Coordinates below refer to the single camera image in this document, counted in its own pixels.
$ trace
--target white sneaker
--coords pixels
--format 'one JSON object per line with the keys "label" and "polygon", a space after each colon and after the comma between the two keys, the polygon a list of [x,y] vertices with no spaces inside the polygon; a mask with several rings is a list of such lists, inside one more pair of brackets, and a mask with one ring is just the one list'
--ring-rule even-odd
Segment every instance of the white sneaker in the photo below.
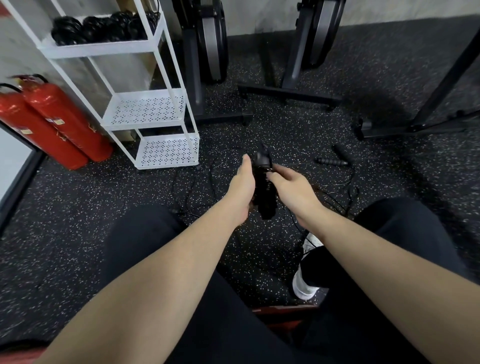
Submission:
{"label": "white sneaker", "polygon": [[[307,252],[319,246],[323,246],[322,242],[318,240],[318,238],[310,232],[307,235],[307,238],[305,239],[305,241],[303,242],[303,258],[305,257],[305,254]],[[293,276],[292,288],[295,295],[301,300],[305,300],[305,301],[311,299],[319,289],[319,287],[312,287],[305,283],[305,281],[301,276],[300,265],[299,265],[299,269]]]}

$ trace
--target leg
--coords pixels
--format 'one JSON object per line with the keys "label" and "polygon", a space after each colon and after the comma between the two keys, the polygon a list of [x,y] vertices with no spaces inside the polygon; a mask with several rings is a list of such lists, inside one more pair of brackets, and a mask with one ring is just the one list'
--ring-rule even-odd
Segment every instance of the leg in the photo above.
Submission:
{"label": "leg", "polygon": [[[106,240],[105,283],[180,234],[186,225],[163,206],[140,206]],[[293,363],[292,349],[215,272],[166,363]]]}
{"label": "leg", "polygon": [[[440,221],[420,202],[406,198],[381,200],[362,211],[355,221],[391,243],[467,276]],[[330,291],[318,315],[299,329],[305,333],[300,347],[327,350],[335,358],[355,356],[367,362],[391,362],[392,357],[395,361],[426,362],[325,247],[309,253],[301,262],[301,270],[307,284],[328,287]]]}

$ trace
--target speckled black floor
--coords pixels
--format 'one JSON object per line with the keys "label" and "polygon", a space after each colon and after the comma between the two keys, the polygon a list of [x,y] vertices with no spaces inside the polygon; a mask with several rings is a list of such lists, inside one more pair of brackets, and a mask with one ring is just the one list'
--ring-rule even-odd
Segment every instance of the speckled black floor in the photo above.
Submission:
{"label": "speckled black floor", "polygon": [[[208,88],[212,111],[255,110],[248,127],[225,124],[201,128],[202,171],[137,171],[117,151],[106,162],[68,172],[46,160],[5,230],[0,245],[0,343],[52,339],[98,291],[102,242],[115,219],[135,205],[183,205],[196,174],[188,205],[213,202],[208,165],[231,146],[255,151],[260,141],[275,162],[304,173],[317,185],[335,184],[348,171],[313,163],[333,157],[331,145],[345,147],[355,161],[354,184],[361,189],[352,212],[382,197],[408,195],[441,218],[458,252],[480,279],[480,130],[459,134],[358,141],[351,129],[359,114],[374,121],[412,117],[473,37],[480,17],[420,20],[340,28],[326,63],[302,73],[299,89],[343,95],[343,106],[325,113],[321,106],[267,97],[247,105],[236,91],[238,80],[264,83],[258,36],[229,40],[228,79]],[[277,82],[292,33],[266,34]],[[480,61],[461,79],[436,118],[480,105]],[[222,195],[239,165],[240,152],[228,151],[214,166]],[[339,187],[338,198],[347,202]],[[193,212],[202,213],[204,208]],[[257,215],[230,240],[221,273],[250,306],[300,303],[288,290],[296,270],[300,233],[282,208],[271,221]],[[323,292],[315,298],[317,302]]]}

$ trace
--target person's left arm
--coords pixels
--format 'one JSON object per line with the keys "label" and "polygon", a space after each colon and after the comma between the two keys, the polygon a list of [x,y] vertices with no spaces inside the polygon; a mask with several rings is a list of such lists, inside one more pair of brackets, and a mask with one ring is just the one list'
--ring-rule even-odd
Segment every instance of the person's left arm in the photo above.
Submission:
{"label": "person's left arm", "polygon": [[190,321],[255,189],[247,155],[227,194],[175,239],[102,289],[36,364],[163,363]]}

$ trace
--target fire extinguisher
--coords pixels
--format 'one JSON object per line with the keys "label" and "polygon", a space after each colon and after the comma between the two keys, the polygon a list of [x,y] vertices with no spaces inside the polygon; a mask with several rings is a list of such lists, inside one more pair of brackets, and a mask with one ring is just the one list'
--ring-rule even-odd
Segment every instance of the fire extinguisher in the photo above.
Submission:
{"label": "fire extinguisher", "polygon": [[13,77],[21,80],[26,102],[90,159],[101,162],[110,157],[113,147],[108,139],[89,124],[60,87],[48,83],[46,78],[39,74]]}
{"label": "fire extinguisher", "polygon": [[76,170],[88,163],[85,154],[25,102],[20,89],[9,84],[2,86],[17,92],[0,93],[0,120],[65,168]]}

